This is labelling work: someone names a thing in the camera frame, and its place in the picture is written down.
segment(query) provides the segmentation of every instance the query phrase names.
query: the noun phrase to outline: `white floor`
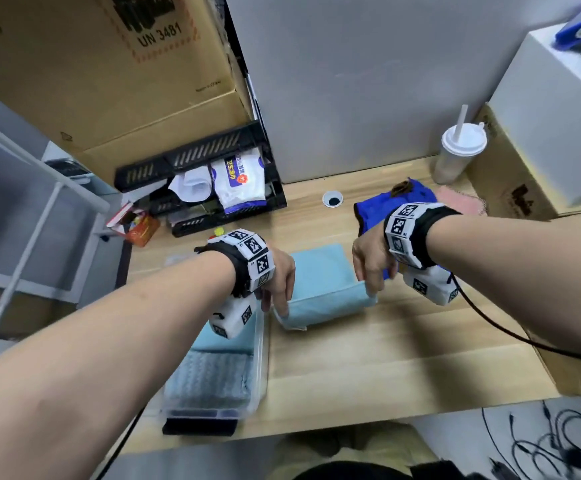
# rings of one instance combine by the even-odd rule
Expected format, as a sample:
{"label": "white floor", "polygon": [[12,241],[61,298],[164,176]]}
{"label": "white floor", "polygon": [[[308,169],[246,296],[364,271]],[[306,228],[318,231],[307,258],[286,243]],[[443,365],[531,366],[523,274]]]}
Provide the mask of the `white floor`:
{"label": "white floor", "polygon": [[[581,412],[581,398],[560,398],[547,403],[553,416],[564,408]],[[548,432],[548,424],[541,403],[514,404],[486,410],[494,440],[507,460],[513,463],[510,413],[515,418],[517,439],[535,442],[540,435]],[[489,457],[500,461],[501,457],[488,437],[480,410],[419,417],[408,422],[417,428],[438,457],[453,460],[462,473],[480,472],[493,478]],[[569,425],[568,434],[581,448],[581,422]],[[260,480],[265,478],[278,441],[277,436],[122,456],[110,469],[107,480]],[[530,478],[542,477],[530,458],[522,453],[518,459]],[[540,466],[550,472],[550,465],[541,461]]]}

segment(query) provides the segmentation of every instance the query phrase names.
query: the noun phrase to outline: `wooden table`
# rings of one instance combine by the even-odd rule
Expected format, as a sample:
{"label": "wooden table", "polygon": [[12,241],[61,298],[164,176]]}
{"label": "wooden table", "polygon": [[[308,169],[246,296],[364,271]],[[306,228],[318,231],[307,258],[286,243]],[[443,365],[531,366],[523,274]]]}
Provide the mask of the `wooden table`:
{"label": "wooden table", "polygon": [[[358,224],[353,203],[416,178],[435,188],[427,159],[285,185],[288,208],[229,225],[260,233],[288,252],[339,242],[350,259]],[[467,181],[455,185],[471,192]],[[321,196],[339,190],[344,202],[325,207]],[[189,253],[209,231],[175,239],[160,228],[148,246],[134,249],[128,281]],[[519,325],[468,289],[489,316],[517,333]],[[268,393],[232,438],[277,435],[387,419],[519,403],[559,395],[534,348],[494,329],[462,298],[433,305],[398,276],[379,303],[364,312],[285,331],[270,321]],[[163,421],[140,420],[124,452],[178,447],[199,438],[162,436]]]}

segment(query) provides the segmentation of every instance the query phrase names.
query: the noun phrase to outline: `khaki pants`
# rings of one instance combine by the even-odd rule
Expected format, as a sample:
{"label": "khaki pants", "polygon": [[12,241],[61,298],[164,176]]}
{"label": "khaki pants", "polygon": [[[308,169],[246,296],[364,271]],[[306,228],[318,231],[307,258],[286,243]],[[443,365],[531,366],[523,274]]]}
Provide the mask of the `khaki pants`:
{"label": "khaki pants", "polygon": [[398,422],[359,424],[296,433],[277,446],[267,480],[293,480],[331,461],[361,461],[410,475],[410,467],[437,461],[415,428]]}

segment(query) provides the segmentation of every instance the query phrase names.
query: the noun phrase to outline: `wet wipes package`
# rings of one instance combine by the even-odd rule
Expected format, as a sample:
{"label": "wet wipes package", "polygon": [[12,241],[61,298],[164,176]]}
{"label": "wet wipes package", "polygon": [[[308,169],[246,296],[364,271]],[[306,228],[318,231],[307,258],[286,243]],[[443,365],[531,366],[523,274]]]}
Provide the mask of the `wet wipes package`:
{"label": "wet wipes package", "polygon": [[230,214],[266,205],[263,161],[259,148],[211,164],[215,193]]}

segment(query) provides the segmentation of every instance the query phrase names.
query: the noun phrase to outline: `black file organizer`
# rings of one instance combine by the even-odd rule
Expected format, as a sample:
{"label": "black file organizer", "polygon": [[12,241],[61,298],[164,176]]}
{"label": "black file organizer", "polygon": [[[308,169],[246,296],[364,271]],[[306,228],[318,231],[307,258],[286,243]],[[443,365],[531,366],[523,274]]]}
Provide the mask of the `black file organizer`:
{"label": "black file organizer", "polygon": [[[115,173],[115,187],[120,192],[129,192],[165,178],[173,178],[177,173],[207,165],[213,160],[228,158],[236,153],[245,152],[255,147],[259,147],[262,159],[265,162],[265,183],[272,185],[273,189],[273,193],[266,198],[266,206],[250,207],[231,214],[225,214],[223,210],[220,210],[214,214],[194,217],[174,225],[173,235],[175,237],[183,237],[184,235],[212,229],[246,217],[283,209],[287,205],[286,196],[270,151],[268,138],[259,120],[186,144],[151,159],[118,168]],[[216,199],[217,196],[213,193],[204,202]],[[149,212],[153,216],[161,216],[198,204],[183,202],[174,192],[162,187],[150,195]]]}

